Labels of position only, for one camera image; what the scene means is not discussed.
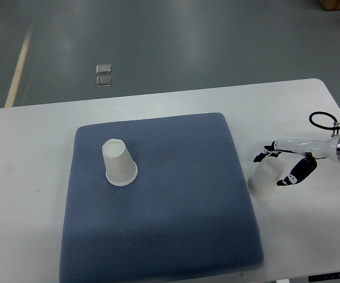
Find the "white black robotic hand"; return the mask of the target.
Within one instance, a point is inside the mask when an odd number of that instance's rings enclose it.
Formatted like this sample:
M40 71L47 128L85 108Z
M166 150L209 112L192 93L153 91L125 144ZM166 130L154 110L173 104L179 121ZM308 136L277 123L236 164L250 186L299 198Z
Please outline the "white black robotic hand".
M278 186L295 185L304 181L316 168L318 159L329 159L340 163L338 150L340 149L340 135L327 140L278 139L272 144L264 146L263 152L253 160L261 162L265 157L278 157L281 153L301 155L303 158L293 167L290 173L277 182Z

